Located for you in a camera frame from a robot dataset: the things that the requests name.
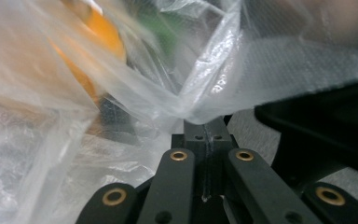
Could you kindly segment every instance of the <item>gray floor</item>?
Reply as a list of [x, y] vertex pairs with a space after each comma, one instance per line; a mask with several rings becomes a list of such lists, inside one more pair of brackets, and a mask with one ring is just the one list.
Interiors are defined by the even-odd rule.
[[[257, 151], [269, 164], [272, 163], [280, 134], [259, 123], [253, 110], [243, 110], [234, 114], [228, 129], [234, 134], [240, 147]], [[358, 199], [358, 172], [347, 168], [324, 178], [323, 181], [345, 189]]]

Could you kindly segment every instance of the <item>transparent plastic wrap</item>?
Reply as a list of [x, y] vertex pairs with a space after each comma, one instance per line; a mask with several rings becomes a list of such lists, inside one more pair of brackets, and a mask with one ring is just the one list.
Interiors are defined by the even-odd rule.
[[24, 5], [0, 1], [0, 223], [47, 219], [97, 112]]
[[358, 82], [358, 1], [95, 0], [127, 61], [64, 4], [24, 0], [40, 30], [134, 116], [205, 123]]
[[91, 196], [107, 184], [137, 187], [152, 177], [162, 154], [170, 148], [171, 136], [160, 133], [136, 139], [136, 144], [122, 143], [86, 134], [48, 223], [75, 223]]

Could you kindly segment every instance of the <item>plastic bag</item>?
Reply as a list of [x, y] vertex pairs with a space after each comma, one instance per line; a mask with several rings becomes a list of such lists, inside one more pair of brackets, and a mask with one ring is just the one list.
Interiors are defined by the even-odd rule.
[[24, 1], [95, 83], [158, 126], [358, 82], [358, 1], [89, 1], [118, 27], [127, 63], [61, 1]]
[[43, 223], [97, 109], [21, 2], [0, 1], [0, 223]]
[[139, 186], [152, 177], [171, 136], [137, 137], [138, 144], [86, 135], [61, 185], [48, 223], [75, 223], [91, 196], [110, 183]]

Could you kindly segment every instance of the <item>brass nut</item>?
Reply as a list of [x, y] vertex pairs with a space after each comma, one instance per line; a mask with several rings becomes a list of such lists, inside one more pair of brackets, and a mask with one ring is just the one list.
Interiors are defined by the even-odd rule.
[[[325, 193], [332, 194], [334, 198], [326, 196]], [[342, 206], [345, 204], [345, 198], [334, 189], [318, 187], [316, 189], [316, 195], [325, 203], [330, 203], [335, 206]]]
[[[113, 193], [120, 194], [120, 197], [114, 200], [109, 199], [109, 196]], [[124, 202], [126, 197], [127, 197], [127, 192], [124, 189], [120, 189], [120, 188], [110, 189], [103, 195], [103, 204], [107, 206], [115, 206]]]
[[173, 153], [171, 153], [171, 159], [173, 159], [174, 161], [184, 161], [185, 159], [187, 159], [187, 153], [185, 153], [184, 151], [174, 151]]
[[252, 152], [246, 150], [238, 151], [235, 156], [242, 161], [252, 161], [255, 158]]

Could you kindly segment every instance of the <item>screw hole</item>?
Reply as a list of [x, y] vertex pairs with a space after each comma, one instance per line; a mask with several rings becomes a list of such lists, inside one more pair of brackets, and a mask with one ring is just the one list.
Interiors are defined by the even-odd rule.
[[185, 155], [183, 153], [175, 153], [173, 154], [173, 156], [176, 158], [176, 159], [182, 159]]
[[172, 220], [172, 215], [170, 212], [162, 211], [156, 215], [155, 220], [158, 224], [168, 224]]
[[338, 196], [332, 192], [329, 192], [329, 191], [324, 191], [322, 193], [322, 195], [328, 199], [331, 199], [331, 200], [337, 200], [338, 199]]
[[117, 201], [120, 197], [121, 197], [121, 193], [119, 193], [119, 192], [113, 192], [113, 193], [110, 193], [110, 194], [107, 196], [107, 199], [108, 199], [109, 201]]
[[246, 153], [246, 152], [240, 153], [240, 157], [242, 157], [242, 158], [244, 158], [244, 159], [249, 159], [249, 158], [251, 158], [251, 156], [250, 156], [248, 153]]
[[292, 224], [301, 224], [301, 223], [303, 223], [303, 218], [299, 213], [288, 212], [288, 213], [286, 213], [286, 215], [284, 217], [286, 218], [286, 220], [289, 223], [292, 223]]

